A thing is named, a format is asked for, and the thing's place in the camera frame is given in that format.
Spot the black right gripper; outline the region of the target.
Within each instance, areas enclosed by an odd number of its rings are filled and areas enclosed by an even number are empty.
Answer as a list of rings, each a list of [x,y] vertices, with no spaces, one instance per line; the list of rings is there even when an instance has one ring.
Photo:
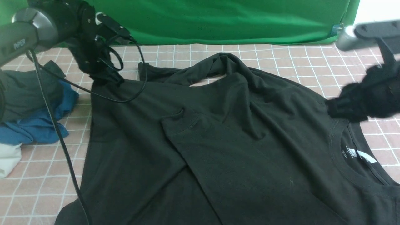
[[[351,122],[399,114],[399,64],[368,68],[361,82],[347,84],[338,97],[326,100],[325,104],[330,117]]]

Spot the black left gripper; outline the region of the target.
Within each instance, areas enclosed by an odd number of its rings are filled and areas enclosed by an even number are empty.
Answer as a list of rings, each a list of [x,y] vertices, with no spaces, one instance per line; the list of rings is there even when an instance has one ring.
[[[96,11],[87,2],[64,2],[77,20],[76,33],[66,40],[78,68],[96,82],[124,82],[119,74],[124,67],[121,57],[111,48],[118,38],[111,30],[96,24]]]

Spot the gray left robot arm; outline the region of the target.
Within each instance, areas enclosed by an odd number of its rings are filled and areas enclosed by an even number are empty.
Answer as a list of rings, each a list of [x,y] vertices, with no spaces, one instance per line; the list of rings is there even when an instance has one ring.
[[[120,68],[111,61],[111,48],[118,38],[130,33],[109,16],[100,13],[97,24],[95,8],[84,0],[29,0],[28,7],[17,11],[9,24],[1,25],[1,65],[29,50],[44,52],[65,44],[78,68],[93,80],[123,83]]]

